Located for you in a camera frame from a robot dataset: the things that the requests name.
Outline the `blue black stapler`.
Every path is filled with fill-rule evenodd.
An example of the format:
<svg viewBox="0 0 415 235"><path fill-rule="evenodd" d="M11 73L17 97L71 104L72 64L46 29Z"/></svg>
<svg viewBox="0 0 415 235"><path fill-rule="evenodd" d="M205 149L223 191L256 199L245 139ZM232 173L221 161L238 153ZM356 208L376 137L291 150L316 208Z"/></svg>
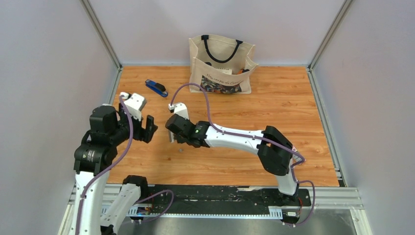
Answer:
<svg viewBox="0 0 415 235"><path fill-rule="evenodd" d="M145 81L145 85L146 87L148 87L149 89L151 89L152 91L160 95L161 97L168 97L168 91L166 90L164 85L157 83L150 79L147 79Z"/></svg>

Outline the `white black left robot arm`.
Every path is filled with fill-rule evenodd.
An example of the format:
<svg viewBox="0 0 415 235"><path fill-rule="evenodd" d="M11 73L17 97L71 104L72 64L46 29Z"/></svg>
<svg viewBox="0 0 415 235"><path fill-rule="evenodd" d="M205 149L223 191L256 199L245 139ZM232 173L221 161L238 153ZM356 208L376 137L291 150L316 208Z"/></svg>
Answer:
<svg viewBox="0 0 415 235"><path fill-rule="evenodd" d="M104 189L109 167L117 156L117 147L133 140L149 143L157 130L154 118L148 115L142 127L142 104L120 104L95 108L89 117L90 129L74 153L76 180L75 211L71 235L115 235L130 207L148 200L150 190L143 176L129 175L105 213L102 213Z"/></svg>

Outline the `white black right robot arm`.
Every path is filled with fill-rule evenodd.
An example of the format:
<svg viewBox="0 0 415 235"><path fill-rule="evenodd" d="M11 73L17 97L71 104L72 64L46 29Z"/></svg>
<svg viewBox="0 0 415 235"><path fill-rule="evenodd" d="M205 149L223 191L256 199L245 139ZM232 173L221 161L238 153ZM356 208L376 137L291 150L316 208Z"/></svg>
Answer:
<svg viewBox="0 0 415 235"><path fill-rule="evenodd" d="M208 121L193 124L189 119L174 114L165 124L171 141L186 143L195 148L224 147L257 155L263 168L278 182L280 201L291 205L299 198L299 183L293 174L294 160L303 161L289 140L275 127L247 131L226 128Z"/></svg>

